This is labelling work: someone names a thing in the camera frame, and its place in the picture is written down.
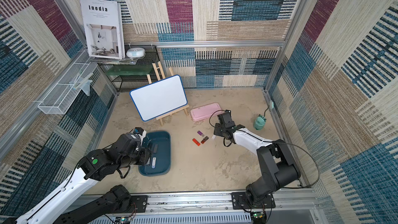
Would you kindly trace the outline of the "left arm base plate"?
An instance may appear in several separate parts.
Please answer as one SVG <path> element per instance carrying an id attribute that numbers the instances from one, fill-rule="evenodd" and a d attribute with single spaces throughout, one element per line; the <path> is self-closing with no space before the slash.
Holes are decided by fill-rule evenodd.
<path id="1" fill-rule="evenodd" d="M 148 196 L 147 195 L 131 195 L 128 204 L 128 213 L 144 213 L 147 207 Z"/>

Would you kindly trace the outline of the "dark red swivel usb drive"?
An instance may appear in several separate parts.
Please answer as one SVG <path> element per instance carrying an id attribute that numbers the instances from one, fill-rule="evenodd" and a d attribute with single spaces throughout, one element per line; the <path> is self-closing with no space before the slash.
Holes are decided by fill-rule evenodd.
<path id="1" fill-rule="evenodd" d="M 208 137 L 208 136 L 205 136 L 205 137 L 202 139 L 201 143 L 204 144 L 208 139 L 209 139 L 209 137 Z"/>

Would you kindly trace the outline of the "teal plastic storage box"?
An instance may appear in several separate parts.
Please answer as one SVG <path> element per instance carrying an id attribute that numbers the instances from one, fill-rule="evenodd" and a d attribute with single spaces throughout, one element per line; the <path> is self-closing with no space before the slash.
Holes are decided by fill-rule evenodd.
<path id="1" fill-rule="evenodd" d="M 155 144 L 158 144 L 157 153 L 153 153 Z M 145 166 L 139 166 L 138 171 L 143 176 L 165 175 L 171 168 L 171 136 L 166 131 L 147 133 L 143 141 L 144 147 L 152 151 L 152 156 Z M 155 169 L 151 168 L 152 158 L 156 157 Z"/>

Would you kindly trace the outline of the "white round device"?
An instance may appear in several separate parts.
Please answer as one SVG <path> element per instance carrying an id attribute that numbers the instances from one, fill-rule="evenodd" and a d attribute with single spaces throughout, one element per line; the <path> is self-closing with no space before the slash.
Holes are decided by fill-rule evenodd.
<path id="1" fill-rule="evenodd" d="M 143 58 L 145 56 L 145 54 L 146 54 L 145 49 L 141 48 L 141 47 L 129 48 L 126 52 L 126 56 L 130 59 L 133 59 L 133 58 L 140 59 L 140 58 Z"/>

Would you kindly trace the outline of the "red usb flash drive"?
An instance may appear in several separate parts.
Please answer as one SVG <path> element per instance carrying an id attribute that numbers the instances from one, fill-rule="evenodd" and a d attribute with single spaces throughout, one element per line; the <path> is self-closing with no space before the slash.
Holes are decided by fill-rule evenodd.
<path id="1" fill-rule="evenodd" d="M 201 143 L 200 143 L 199 141 L 197 141 L 196 139 L 192 139 L 192 141 L 193 141 L 197 146 L 200 146 L 200 145 L 201 145 Z"/>

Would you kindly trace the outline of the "wooden easel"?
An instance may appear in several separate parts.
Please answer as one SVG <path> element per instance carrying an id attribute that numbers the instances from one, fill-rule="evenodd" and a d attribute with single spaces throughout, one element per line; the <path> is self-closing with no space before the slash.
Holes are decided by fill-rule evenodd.
<path id="1" fill-rule="evenodd" d="M 188 100 L 185 91 L 182 86 L 182 81 L 179 75 L 174 75 L 173 70 L 170 68 L 170 77 L 166 77 L 161 62 L 159 61 L 156 65 L 152 64 L 155 75 L 157 77 L 156 87 L 152 85 L 152 80 L 147 75 L 150 89 L 155 89 L 155 109 L 157 110 L 156 120 L 160 122 L 163 127 L 163 119 L 168 116 L 172 116 L 174 113 L 184 111 L 188 116 Z"/>

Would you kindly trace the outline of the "black usb flash drive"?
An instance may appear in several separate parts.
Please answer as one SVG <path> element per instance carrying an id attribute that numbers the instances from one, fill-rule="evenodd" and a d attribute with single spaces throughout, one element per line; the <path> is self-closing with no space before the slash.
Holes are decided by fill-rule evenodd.
<path id="1" fill-rule="evenodd" d="M 157 153 L 158 150 L 158 144 L 155 144 L 154 149 L 153 149 L 153 153 Z"/>

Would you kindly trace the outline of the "Inedia magazine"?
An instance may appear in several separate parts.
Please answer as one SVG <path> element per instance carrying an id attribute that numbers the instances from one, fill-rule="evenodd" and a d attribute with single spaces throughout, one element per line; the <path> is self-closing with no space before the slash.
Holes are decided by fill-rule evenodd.
<path id="1" fill-rule="evenodd" d="M 90 57 L 125 58 L 121 5 L 115 1 L 80 0 Z"/>

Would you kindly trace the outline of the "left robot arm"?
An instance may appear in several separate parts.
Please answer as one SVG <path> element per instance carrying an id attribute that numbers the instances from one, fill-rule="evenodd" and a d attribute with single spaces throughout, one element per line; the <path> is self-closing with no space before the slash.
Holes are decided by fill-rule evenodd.
<path id="1" fill-rule="evenodd" d="M 73 211 L 66 210 L 87 190 L 106 176 L 131 166 L 144 166 L 151 156 L 149 148 L 143 146 L 147 132 L 134 128 L 122 134 L 109 148 L 96 149 L 81 158 L 72 173 L 53 192 L 31 210 L 19 217 L 9 217 L 6 224 L 87 224 L 105 214 L 135 211 L 128 190 L 118 185 L 97 200 Z"/>

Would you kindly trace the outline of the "white wall plug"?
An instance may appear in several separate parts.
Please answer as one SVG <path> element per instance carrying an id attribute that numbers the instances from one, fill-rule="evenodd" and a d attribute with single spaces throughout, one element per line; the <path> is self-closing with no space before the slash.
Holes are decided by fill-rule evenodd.
<path id="1" fill-rule="evenodd" d="M 269 103 L 269 109 L 270 110 L 272 110 L 273 108 L 274 108 L 274 102 L 273 101 L 270 101 L 270 103 Z"/>

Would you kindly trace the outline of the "purple usb flash drive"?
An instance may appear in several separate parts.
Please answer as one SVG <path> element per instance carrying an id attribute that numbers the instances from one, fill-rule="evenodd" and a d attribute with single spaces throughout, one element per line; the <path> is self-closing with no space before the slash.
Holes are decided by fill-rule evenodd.
<path id="1" fill-rule="evenodd" d="M 198 131 L 197 133 L 198 133 L 200 136 L 202 136 L 202 137 L 205 136 L 201 131 Z"/>

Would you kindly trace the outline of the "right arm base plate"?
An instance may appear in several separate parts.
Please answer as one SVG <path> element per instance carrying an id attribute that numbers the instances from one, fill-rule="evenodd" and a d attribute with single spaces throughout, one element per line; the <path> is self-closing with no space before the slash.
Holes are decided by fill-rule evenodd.
<path id="1" fill-rule="evenodd" d="M 276 207 L 273 197 L 268 194 L 260 198 L 248 197 L 246 192 L 237 191 L 231 193 L 233 209 L 253 210 L 253 209 L 272 209 Z"/>

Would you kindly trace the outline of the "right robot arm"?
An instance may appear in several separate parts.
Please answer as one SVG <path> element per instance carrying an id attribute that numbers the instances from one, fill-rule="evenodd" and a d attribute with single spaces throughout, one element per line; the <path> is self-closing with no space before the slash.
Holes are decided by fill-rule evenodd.
<path id="1" fill-rule="evenodd" d="M 246 187 L 245 197 L 250 206 L 263 203 L 274 192 L 288 186 L 301 177 L 301 171 L 289 148 L 283 140 L 262 138 L 245 126 L 236 125 L 231 111 L 215 111 L 218 122 L 213 125 L 214 135 L 223 138 L 225 147 L 239 145 L 258 158 L 261 176 Z"/>

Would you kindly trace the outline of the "pink pencil case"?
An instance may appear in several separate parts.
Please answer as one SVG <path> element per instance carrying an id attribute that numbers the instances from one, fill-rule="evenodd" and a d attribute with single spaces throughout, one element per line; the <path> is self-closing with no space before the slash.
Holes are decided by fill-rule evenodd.
<path id="1" fill-rule="evenodd" d="M 221 110 L 221 107 L 218 103 L 211 103 L 208 105 L 204 105 L 204 106 L 200 106 L 200 107 L 192 109 L 190 111 L 190 114 L 191 114 L 192 120 L 194 122 L 198 122 L 198 121 L 210 118 L 210 116 L 213 113 L 220 111 L 220 110 Z"/>

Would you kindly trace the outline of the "lilac white usb drive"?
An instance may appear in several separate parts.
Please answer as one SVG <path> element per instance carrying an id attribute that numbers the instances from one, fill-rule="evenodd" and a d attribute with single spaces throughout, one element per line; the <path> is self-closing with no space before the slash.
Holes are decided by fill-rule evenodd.
<path id="1" fill-rule="evenodd" d="M 156 159 L 157 159 L 156 157 L 152 158 L 152 162 L 151 162 L 151 168 L 152 169 L 155 169 Z"/>

